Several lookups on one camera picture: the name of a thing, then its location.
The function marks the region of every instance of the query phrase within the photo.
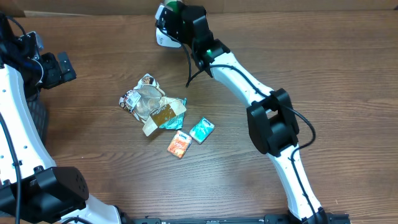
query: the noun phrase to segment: wall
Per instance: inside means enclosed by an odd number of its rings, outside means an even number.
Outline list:
[[[20,16],[21,12],[28,15],[37,15],[37,12],[131,15],[153,14],[160,2],[161,0],[1,0],[0,9],[17,16]],[[398,0],[186,0],[185,2],[203,5],[208,12],[215,13],[387,10],[398,6]]]

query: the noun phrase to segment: wooden tabletop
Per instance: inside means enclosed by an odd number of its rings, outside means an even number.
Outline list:
[[[46,52],[66,51],[76,70],[76,80],[42,92],[46,147],[58,166],[79,168],[95,197],[131,217],[286,213],[274,166],[249,138],[244,106],[206,74],[185,88],[185,54],[156,44],[153,16],[19,21],[42,36]],[[353,223],[397,223],[397,11],[210,14],[208,21],[248,71],[287,90],[316,128],[317,141],[301,155],[323,208],[349,213]],[[181,160],[166,151],[175,131],[147,138],[118,105],[146,73],[168,96],[187,98],[182,131],[202,117],[216,126]],[[303,144],[310,131],[299,125]]]

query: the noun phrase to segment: blue packet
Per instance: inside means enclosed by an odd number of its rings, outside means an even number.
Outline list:
[[[200,122],[191,129],[189,135],[201,144],[210,135],[210,133],[213,132],[214,128],[214,124],[206,118],[202,118]]]
[[[184,100],[183,99],[178,99],[178,100],[180,100],[184,106],[187,104],[186,98]],[[182,123],[184,121],[184,116],[185,116],[185,113],[177,115],[174,118],[168,120],[166,123],[160,125],[159,128],[175,129],[175,130],[182,129]]]

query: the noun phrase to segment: teal wrapper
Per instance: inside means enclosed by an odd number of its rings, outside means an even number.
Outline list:
[[[189,132],[189,135],[201,144],[209,135],[213,132],[215,125],[208,121],[206,118],[202,118],[200,122],[195,125]]]
[[[181,103],[185,106],[187,104],[187,99],[178,99],[181,101]],[[175,129],[179,130],[182,129],[182,123],[184,121],[184,116],[185,113],[182,113],[180,115],[175,116],[174,118],[168,120],[166,123],[160,125],[159,128],[164,128],[164,129]]]

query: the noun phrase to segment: orange packet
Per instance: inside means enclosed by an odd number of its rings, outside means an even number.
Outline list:
[[[183,133],[182,131],[177,131],[167,150],[173,155],[177,156],[179,159],[181,159],[191,143],[191,136]]]

